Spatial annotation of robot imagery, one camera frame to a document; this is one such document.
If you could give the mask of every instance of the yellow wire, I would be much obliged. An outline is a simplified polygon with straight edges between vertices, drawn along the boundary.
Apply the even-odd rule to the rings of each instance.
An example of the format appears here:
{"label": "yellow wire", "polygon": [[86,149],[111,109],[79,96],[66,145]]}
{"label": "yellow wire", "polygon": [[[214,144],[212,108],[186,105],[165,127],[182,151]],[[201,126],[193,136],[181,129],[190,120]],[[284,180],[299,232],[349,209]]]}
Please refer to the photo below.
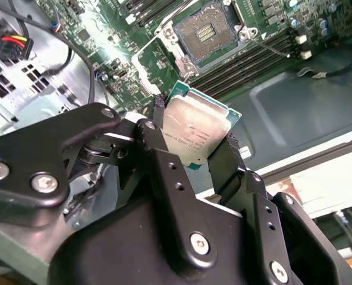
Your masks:
{"label": "yellow wire", "polygon": [[24,42],[27,41],[27,39],[25,37],[21,37],[21,36],[11,36],[11,37],[13,37],[14,39],[17,39],[17,40],[22,40]]}

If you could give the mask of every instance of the red wire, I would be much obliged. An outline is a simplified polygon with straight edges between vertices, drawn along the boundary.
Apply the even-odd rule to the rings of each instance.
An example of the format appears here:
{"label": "red wire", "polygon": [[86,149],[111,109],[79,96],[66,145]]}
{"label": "red wire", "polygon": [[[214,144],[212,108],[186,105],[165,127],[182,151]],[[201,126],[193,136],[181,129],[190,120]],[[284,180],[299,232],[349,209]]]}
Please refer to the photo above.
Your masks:
{"label": "red wire", "polygon": [[13,37],[2,37],[2,40],[8,41],[8,42],[14,42],[17,45],[19,45],[22,49],[25,48],[25,44],[24,43],[22,43],[21,41],[19,41],[17,39],[14,39]]}

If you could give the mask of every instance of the green circuit board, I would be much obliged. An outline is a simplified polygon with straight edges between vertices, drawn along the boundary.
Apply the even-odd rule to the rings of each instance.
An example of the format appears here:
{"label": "green circuit board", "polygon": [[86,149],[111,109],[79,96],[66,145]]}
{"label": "green circuit board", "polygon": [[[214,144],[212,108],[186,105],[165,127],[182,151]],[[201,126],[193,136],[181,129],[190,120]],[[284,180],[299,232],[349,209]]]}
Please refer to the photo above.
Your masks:
{"label": "green circuit board", "polygon": [[[174,54],[167,50],[162,41],[156,39],[146,46],[154,37],[155,30],[164,22],[164,18],[176,11],[177,13],[171,18],[172,25],[182,26],[186,18],[196,16],[198,12],[202,13],[202,9],[209,8],[213,4],[222,5],[225,16],[229,19],[229,26],[233,23],[230,17],[236,17],[228,13],[226,6],[223,6],[222,3],[225,0],[194,0],[189,7],[180,9],[187,1],[36,0],[50,19],[55,18],[55,7],[61,18],[61,33],[89,57],[95,70],[107,75],[103,81],[107,91],[125,110],[141,109],[157,93],[143,84],[143,72],[151,86],[156,86],[158,91],[168,92],[177,80],[184,80],[192,83],[193,86],[193,82],[203,78],[205,74],[258,47],[254,41],[241,44],[238,44],[238,39],[230,44],[223,42],[225,44],[220,45],[208,56],[204,54],[201,61],[194,62],[195,67],[199,69],[196,73],[198,76],[186,77],[175,63]],[[254,27],[258,30],[255,41],[267,41],[286,29],[304,27],[312,54],[317,54],[326,48],[325,40],[330,35],[336,34],[341,39],[352,36],[350,1],[301,0],[297,1],[298,4],[293,7],[290,7],[289,0],[270,0],[269,3],[267,0],[232,0],[229,3],[238,16],[235,21],[240,20],[238,26]],[[147,10],[143,8],[135,18],[133,17],[135,14],[130,13],[128,7],[138,6],[138,3],[141,3],[142,7],[147,5],[146,7],[149,8]],[[150,15],[150,20],[140,20],[140,17]],[[294,20],[298,22],[298,25],[291,28],[292,23],[296,23]],[[320,27],[323,20],[327,23],[325,28],[323,25]],[[216,32],[217,29],[213,26],[203,27],[201,43],[209,39],[211,35],[219,36],[220,33]],[[144,46],[146,48],[139,55],[139,64],[142,69],[139,72],[132,58]],[[227,98],[237,96],[244,90],[301,61],[298,57],[285,61],[269,69],[268,72],[254,77],[220,100],[225,101]]]}

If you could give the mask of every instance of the motherboard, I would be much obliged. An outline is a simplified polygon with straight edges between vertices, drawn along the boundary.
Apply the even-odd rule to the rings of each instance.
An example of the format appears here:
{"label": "motherboard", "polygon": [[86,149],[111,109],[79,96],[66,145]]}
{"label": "motherboard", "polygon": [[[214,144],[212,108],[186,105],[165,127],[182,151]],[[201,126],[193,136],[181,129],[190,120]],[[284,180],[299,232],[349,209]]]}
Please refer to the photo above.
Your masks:
{"label": "motherboard", "polygon": [[180,80],[225,102],[352,36],[352,0],[36,0],[125,110]]}

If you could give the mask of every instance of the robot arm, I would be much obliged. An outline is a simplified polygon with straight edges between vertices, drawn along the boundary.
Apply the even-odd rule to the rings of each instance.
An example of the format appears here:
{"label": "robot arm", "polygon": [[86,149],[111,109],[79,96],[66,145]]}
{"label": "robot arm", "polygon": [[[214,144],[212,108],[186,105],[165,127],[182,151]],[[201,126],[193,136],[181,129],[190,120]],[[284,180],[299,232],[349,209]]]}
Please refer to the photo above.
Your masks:
{"label": "robot arm", "polygon": [[352,284],[298,202],[270,197],[246,169],[232,135],[208,158],[221,205],[197,200],[162,136],[163,108],[133,123],[94,103],[0,137],[3,223],[55,222],[69,181],[101,163],[127,177],[122,207],[63,243],[49,284]]}

